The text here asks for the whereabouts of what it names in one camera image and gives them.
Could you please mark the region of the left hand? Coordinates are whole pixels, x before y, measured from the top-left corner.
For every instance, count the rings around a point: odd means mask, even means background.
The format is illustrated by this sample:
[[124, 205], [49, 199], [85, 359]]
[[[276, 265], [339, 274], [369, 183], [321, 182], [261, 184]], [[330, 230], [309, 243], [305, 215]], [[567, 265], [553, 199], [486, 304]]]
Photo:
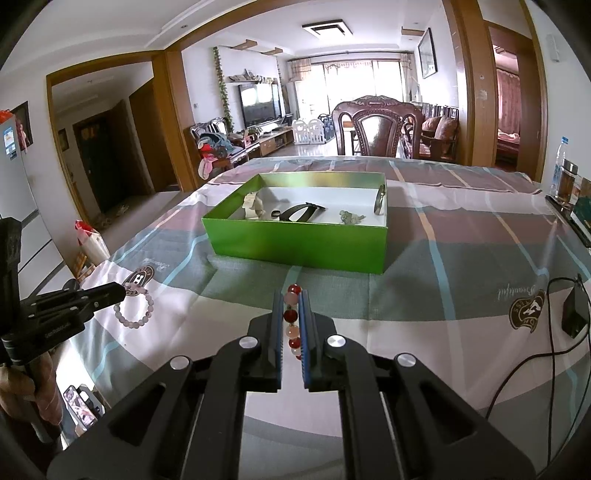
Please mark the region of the left hand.
[[14, 368], [1, 367], [1, 408], [9, 416], [24, 420], [22, 402], [33, 400], [40, 417], [58, 426], [63, 417], [60, 398], [49, 353], [39, 357], [34, 379]]

